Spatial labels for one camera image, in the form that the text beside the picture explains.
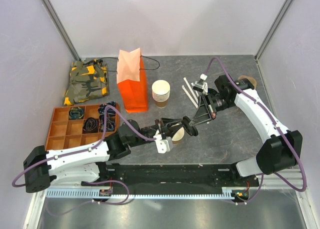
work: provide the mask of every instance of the stack of paper cups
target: stack of paper cups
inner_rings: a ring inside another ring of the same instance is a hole
[[[170,96],[170,84],[165,80],[157,80],[152,84],[152,97],[159,108],[168,104]]]

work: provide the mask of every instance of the pink paper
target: pink paper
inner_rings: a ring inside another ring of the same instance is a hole
[[[125,80],[140,82],[140,48],[133,51],[119,51],[119,61],[116,67],[116,83]]]

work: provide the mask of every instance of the wooden organizer box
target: wooden organizer box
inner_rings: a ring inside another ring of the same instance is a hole
[[[102,132],[83,133],[83,125],[86,119],[99,119],[99,106],[100,104],[74,105],[54,108],[45,144],[45,150],[63,150],[87,145],[100,140],[103,134]],[[84,109],[83,119],[70,120],[70,108],[77,107]],[[107,131],[105,133],[105,137],[115,133],[119,127],[120,120],[117,114],[110,119],[115,122],[115,129],[114,131]]]

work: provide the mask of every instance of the metal corner post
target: metal corner post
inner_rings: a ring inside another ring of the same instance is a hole
[[[280,23],[284,19],[285,15],[286,15],[286,13],[287,13],[288,9],[290,8],[293,1],[294,0],[285,0],[284,1],[280,11],[278,12],[278,15],[274,19],[274,21],[273,21],[268,33],[266,34],[260,48],[258,49],[256,55],[254,56],[256,61],[258,61],[261,58],[262,54],[264,53],[266,47],[268,46],[269,42],[271,41],[272,37],[274,36]]]
[[[45,7],[46,11],[48,12],[49,16],[51,17],[52,22],[54,23],[56,29],[60,33],[62,39],[64,40],[66,46],[68,47],[72,57],[74,60],[79,61],[81,58],[77,53],[77,50],[73,43],[71,42],[66,29],[64,28],[62,22],[60,21],[53,5],[51,4],[50,0],[41,0],[43,6]]]

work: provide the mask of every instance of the white stick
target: white stick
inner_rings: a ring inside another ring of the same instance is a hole
[[[199,97],[199,94],[198,94],[198,92],[196,90],[195,90],[195,94],[196,94],[197,97]]]
[[[185,81],[186,85],[188,86],[188,88],[189,88],[191,94],[193,95],[194,99],[195,99],[196,101],[198,101],[198,98],[196,97],[196,95],[195,95],[195,93],[194,93],[194,90],[191,88],[189,82],[187,81],[187,78],[184,77],[183,80]]]
[[[187,89],[185,88],[184,85],[182,85],[182,89],[184,90],[185,94],[188,96],[188,98],[191,100],[191,102],[193,103],[193,105],[195,106],[195,108],[198,108],[197,103],[194,101],[194,99],[192,98],[192,96],[190,95],[190,93],[187,91]]]

